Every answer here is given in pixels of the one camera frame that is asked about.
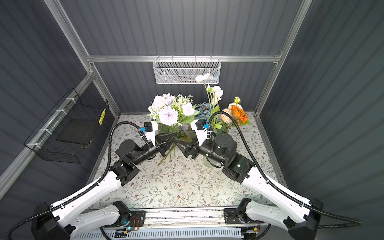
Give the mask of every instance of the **flower stem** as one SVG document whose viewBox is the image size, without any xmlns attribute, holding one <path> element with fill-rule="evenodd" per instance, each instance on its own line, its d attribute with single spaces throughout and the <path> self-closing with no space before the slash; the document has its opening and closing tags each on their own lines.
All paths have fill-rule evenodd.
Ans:
<svg viewBox="0 0 384 240">
<path fill-rule="evenodd" d="M 211 114 L 212 114 L 211 100 L 209 99 L 208 89 L 207 89 L 207 86 L 205 85 L 204 81 L 203 81 L 203 83 L 204 83 L 205 91 L 207 92 L 207 96 L 208 96 L 209 109 L 211 110 Z"/>
</svg>

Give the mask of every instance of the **floral patterned tablecloth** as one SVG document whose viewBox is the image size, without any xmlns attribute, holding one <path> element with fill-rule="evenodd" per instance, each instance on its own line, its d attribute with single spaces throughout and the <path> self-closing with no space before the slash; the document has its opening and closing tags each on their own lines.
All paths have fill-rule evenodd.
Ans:
<svg viewBox="0 0 384 240">
<path fill-rule="evenodd" d="M 131 121 L 139 126 L 149 121 L 145 114 L 120 115 L 120 121 Z M 270 159 L 265 150 L 255 120 L 250 117 L 252 125 L 241 126 L 243 135 L 247 140 L 252 153 L 257 158 L 264 172 L 276 180 Z M 249 158 L 243 142 L 236 130 L 232 127 L 229 134 L 238 143 L 237 152 Z M 130 125 L 119 126 L 112 140 L 112 163 L 119 159 L 115 151 L 122 141 L 133 139 L 138 145 L 143 145 L 137 130 Z M 95 179 L 105 170 L 108 150 L 98 167 Z M 258 192 L 251 191 L 242 184 L 230 180 L 221 169 L 208 168 L 203 164 L 203 156 L 195 160 L 185 158 L 176 148 L 160 166 L 161 155 L 148 160 L 138 166 L 139 174 L 125 186 L 113 191 L 93 205 L 91 209 L 106 207 L 112 202 L 123 201 L 129 208 L 158 208 L 158 207 L 198 207 L 198 206 L 229 206 L 238 205 L 244 198 L 251 198 L 259 203 L 272 204 Z"/>
</svg>

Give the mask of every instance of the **gray corrugated wall panel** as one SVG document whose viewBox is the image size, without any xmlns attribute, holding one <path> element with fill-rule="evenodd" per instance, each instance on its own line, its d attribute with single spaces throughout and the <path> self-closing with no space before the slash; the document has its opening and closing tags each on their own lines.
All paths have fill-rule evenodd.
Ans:
<svg viewBox="0 0 384 240">
<path fill-rule="evenodd" d="M 91 55 L 274 55 L 300 0 L 61 3 Z"/>
<path fill-rule="evenodd" d="M 290 189 L 363 222 L 319 230 L 319 240 L 382 235 L 382 9 L 383 1 L 314 1 L 261 114 Z"/>
<path fill-rule="evenodd" d="M 156 95 L 192 94 L 194 103 L 208 101 L 202 84 L 157 84 L 152 63 L 95 63 L 121 112 L 147 112 Z M 245 110 L 254 110 L 274 63 L 222 63 L 220 106 L 236 96 Z"/>
<path fill-rule="evenodd" d="M 89 85 L 83 95 L 100 97 L 93 84 Z M 85 186 L 113 122 L 114 117 L 108 110 L 89 146 L 86 159 L 80 164 L 43 161 L 37 156 L 31 160 L 0 200 L 1 236 L 17 222 L 31 216 L 38 204 L 51 204 Z M 33 240 L 30 223 L 17 229 L 12 237 L 15 240 Z"/>
<path fill-rule="evenodd" d="M 41 1 L 0 1 L 0 173 L 86 72 Z"/>
</svg>

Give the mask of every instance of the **metal bracket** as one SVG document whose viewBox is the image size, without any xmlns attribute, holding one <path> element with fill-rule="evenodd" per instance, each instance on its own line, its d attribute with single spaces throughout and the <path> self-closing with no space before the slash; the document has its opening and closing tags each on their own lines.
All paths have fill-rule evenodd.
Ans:
<svg viewBox="0 0 384 240">
<path fill-rule="evenodd" d="M 240 219 L 237 217 L 236 208 L 227 208 L 224 209 L 225 224 L 243 224 Z M 251 220 L 249 223 L 263 223 L 261 221 Z"/>
</svg>

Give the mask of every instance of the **orange flower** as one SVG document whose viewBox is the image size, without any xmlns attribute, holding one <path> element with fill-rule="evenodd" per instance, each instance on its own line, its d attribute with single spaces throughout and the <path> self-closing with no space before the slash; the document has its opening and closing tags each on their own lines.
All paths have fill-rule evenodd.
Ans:
<svg viewBox="0 0 384 240">
<path fill-rule="evenodd" d="M 231 115 L 233 116 L 237 124 L 239 125 L 241 123 L 244 124 L 248 120 L 249 116 L 244 112 L 243 109 L 241 109 L 236 105 L 232 105 L 231 108 L 232 108 Z"/>
</svg>

